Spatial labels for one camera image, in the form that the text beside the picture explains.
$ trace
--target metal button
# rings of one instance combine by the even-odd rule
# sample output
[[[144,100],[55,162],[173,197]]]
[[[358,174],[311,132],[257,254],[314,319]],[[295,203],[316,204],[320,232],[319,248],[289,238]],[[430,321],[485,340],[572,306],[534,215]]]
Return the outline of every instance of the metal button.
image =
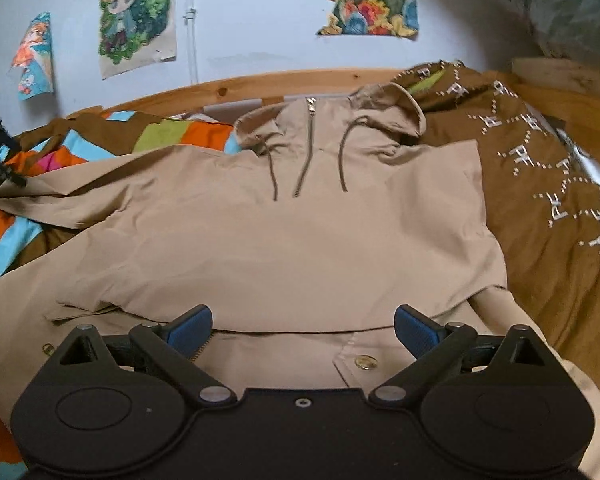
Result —
[[[376,397],[384,402],[398,402],[407,396],[407,392],[400,386],[380,386],[376,390]]]
[[[200,399],[206,402],[225,402],[231,397],[232,391],[224,386],[207,386],[200,391]]]
[[[370,355],[359,355],[354,359],[354,362],[358,368],[362,368],[363,370],[378,368],[378,360]]]
[[[308,408],[312,405],[311,399],[297,399],[296,406],[298,408]]]

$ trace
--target black plastic mount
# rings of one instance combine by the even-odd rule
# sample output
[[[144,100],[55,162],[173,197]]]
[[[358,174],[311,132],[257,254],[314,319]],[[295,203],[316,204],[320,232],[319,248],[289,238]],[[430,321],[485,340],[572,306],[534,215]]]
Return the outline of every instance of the black plastic mount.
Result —
[[[80,325],[11,430],[29,480],[585,478],[592,411],[532,329],[478,336],[403,305],[395,331],[417,361],[368,399],[252,389],[238,400],[189,361],[212,332],[206,306],[128,336]]]

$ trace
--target drawstring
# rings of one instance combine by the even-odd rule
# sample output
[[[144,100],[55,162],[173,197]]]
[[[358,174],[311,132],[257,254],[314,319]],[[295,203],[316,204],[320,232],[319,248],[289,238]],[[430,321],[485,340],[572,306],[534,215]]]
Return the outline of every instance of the drawstring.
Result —
[[[271,156],[271,150],[267,146],[267,143],[263,140],[264,150],[267,153],[267,158],[269,159],[269,174],[271,176],[271,181],[273,182],[273,202],[278,201],[278,181],[276,180],[276,174],[273,171],[273,156]]]
[[[344,144],[345,142],[347,142],[347,137],[349,137],[349,134],[351,133],[352,129],[355,126],[359,126],[360,124],[366,124],[368,120],[369,117],[365,115],[362,117],[358,117],[352,123],[349,123],[349,126],[347,126],[347,129],[345,130],[344,135],[342,136],[342,140],[340,141],[340,151],[338,152],[338,171],[340,172],[340,185],[342,186],[342,190],[344,192],[347,192],[347,184],[344,181]]]

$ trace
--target patchwork bedding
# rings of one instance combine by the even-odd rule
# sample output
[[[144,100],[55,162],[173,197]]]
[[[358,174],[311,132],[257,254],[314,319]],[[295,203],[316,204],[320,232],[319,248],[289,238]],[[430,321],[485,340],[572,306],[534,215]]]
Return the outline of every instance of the patchwork bedding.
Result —
[[[26,176],[169,144],[193,144],[234,153],[232,126],[206,116],[195,120],[165,119],[140,112],[102,116],[83,114],[56,119],[18,137],[22,151],[0,150],[0,160]],[[0,276],[60,246],[79,230],[40,224],[0,211]],[[0,480],[16,480],[26,467],[0,420]]]

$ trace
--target white wall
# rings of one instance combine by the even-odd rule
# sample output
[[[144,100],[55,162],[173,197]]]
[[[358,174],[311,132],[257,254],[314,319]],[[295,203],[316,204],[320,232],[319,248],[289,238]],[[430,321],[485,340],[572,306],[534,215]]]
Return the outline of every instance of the white wall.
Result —
[[[328,0],[195,0],[195,49],[176,1],[178,59],[102,81],[98,67],[98,0],[0,0],[0,114],[12,134],[97,104],[105,107],[191,83],[189,53],[200,81],[277,70],[346,66],[407,67],[462,59],[480,70],[504,68],[538,51],[523,28],[492,0],[418,0],[416,41],[317,37]],[[18,78],[7,75],[30,20],[51,12],[56,95],[21,102]]]

